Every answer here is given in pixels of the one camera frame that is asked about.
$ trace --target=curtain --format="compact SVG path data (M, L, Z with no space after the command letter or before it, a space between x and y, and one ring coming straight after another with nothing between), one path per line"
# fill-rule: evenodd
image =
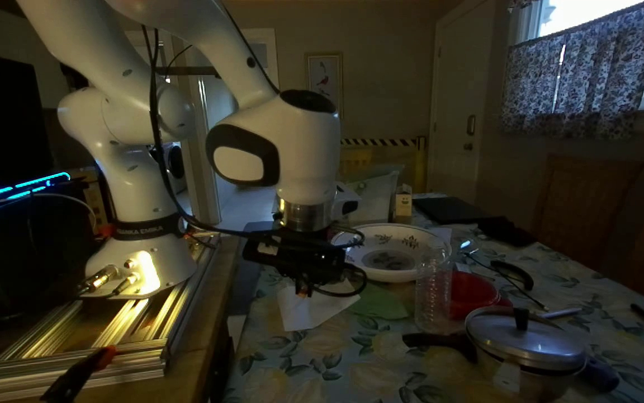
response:
M503 131L631 139L644 93L644 2L507 54Z

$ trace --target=floral tablecloth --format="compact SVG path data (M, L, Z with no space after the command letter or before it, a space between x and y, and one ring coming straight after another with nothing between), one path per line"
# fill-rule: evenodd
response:
M435 227L422 217L417 217L413 225ZM544 245L526 248L490 241L478 245L494 258L526 270L535 279L532 295L549 310L580 304L578 317L554 323L583 341L588 351L620 376L620 385L609 395L574 382L559 402L644 403L644 320L631 312L631 302L644 307L644 295ZM502 279L484 270L478 273L488 276L505 299L521 299ZM403 333L419 331L410 304L413 285L369 288L390 299L390 307L398 302L403 310L351 307L309 331L283 330L277 285L279 273L261 270L226 385L226 402L519 402L459 351L448 347L411 349L403 344Z

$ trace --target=pot lid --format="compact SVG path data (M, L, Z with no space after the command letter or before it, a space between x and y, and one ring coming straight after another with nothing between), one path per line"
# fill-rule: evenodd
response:
M481 310L466 323L470 338L488 354L544 373L578 373L587 347L553 323L528 318L528 312Z

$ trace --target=cooking pot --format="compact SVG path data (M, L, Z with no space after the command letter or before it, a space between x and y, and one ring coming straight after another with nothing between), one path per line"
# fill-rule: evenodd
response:
M463 331L405 333L405 344L454 347L470 364L478 364L494 385L523 402L554 402L574 378L588 382L598 392L618 385L615 373L598 364L580 338L550 320L530 317L528 310L476 310L466 318Z

